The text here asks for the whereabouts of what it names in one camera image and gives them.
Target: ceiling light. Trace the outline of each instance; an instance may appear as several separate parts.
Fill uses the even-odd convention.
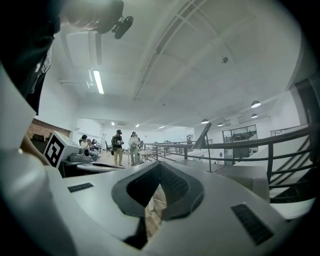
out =
[[[257,101],[257,100],[254,100],[252,103],[251,103],[251,108],[256,108],[256,107],[259,107],[261,105],[260,101]]]
[[[94,70],[93,71],[93,75],[94,75],[95,83],[96,83],[96,86],[98,87],[99,93],[100,94],[105,94],[104,93],[104,89],[102,88],[102,83],[101,83],[99,71]]]
[[[201,122],[201,124],[207,124],[207,123],[209,123],[208,119],[203,119],[202,122]]]

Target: wooden floor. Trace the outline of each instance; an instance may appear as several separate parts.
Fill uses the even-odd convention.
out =
[[[107,164],[114,164],[114,156],[111,155],[111,152],[102,152],[101,157],[98,158],[98,162],[100,163],[107,163]],[[122,155],[122,165],[124,167],[130,167],[131,166],[131,157],[129,156],[129,162],[128,162],[128,155],[123,154]],[[147,237],[148,239],[151,238],[157,230],[161,226],[161,211],[166,208],[166,196],[165,193],[159,185],[159,187],[156,189],[154,195],[153,195],[153,208],[154,210],[149,210],[149,206],[145,208],[145,226],[147,231]]]

